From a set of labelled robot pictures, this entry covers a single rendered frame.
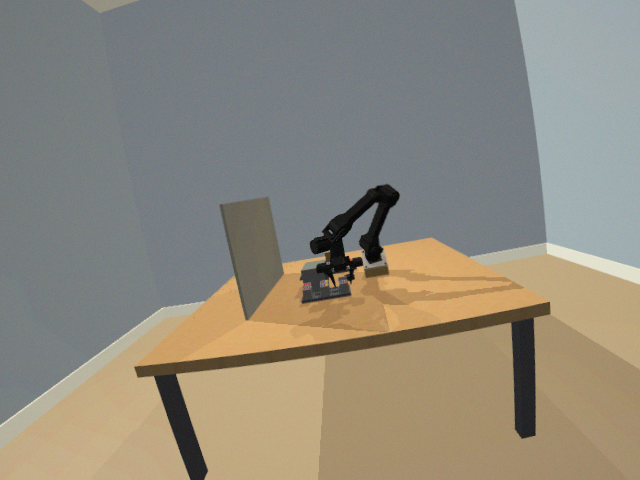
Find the grey wall panel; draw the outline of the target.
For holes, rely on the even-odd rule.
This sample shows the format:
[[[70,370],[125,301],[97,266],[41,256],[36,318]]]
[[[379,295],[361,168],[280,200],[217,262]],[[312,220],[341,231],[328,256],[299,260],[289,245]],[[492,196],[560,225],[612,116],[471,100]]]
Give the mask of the grey wall panel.
[[[220,205],[245,321],[283,276],[269,197]]]

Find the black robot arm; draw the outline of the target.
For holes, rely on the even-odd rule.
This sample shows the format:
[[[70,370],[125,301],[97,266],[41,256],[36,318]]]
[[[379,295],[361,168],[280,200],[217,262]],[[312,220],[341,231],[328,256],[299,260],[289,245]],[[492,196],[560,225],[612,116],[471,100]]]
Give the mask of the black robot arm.
[[[384,249],[379,245],[379,235],[387,218],[389,208],[396,204],[399,197],[399,193],[389,185],[376,185],[375,188],[369,189],[347,212],[337,215],[328,223],[322,231],[324,236],[311,240],[310,249],[312,253],[319,254],[343,248],[342,238],[351,230],[353,223],[373,204],[379,202],[369,231],[361,236],[359,245],[365,250],[365,257],[369,264],[382,261],[381,253]],[[331,234],[329,230],[333,233]],[[349,256],[343,257],[342,254],[339,254],[336,257],[330,255],[330,264],[335,272],[339,272],[346,270],[346,266],[351,263]]]

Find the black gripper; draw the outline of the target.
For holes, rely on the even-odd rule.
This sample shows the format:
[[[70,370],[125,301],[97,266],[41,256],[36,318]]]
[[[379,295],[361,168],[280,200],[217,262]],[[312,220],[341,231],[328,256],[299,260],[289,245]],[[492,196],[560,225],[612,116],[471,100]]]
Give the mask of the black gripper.
[[[330,250],[330,255],[334,255],[334,257],[339,256],[339,254],[342,254],[343,257],[345,257],[344,247],[340,249]],[[361,257],[356,257],[356,258],[352,258],[352,261],[350,261],[350,263],[351,264],[348,266],[349,266],[349,272],[350,272],[350,284],[352,284],[352,277],[353,277],[354,270],[357,269],[357,267],[363,266],[363,260]],[[326,265],[326,263],[320,263],[320,264],[317,264],[316,271],[317,273],[327,274],[330,277],[331,281],[333,282],[334,286],[336,287],[336,283],[332,273],[332,268],[333,267],[331,267],[331,264]]]

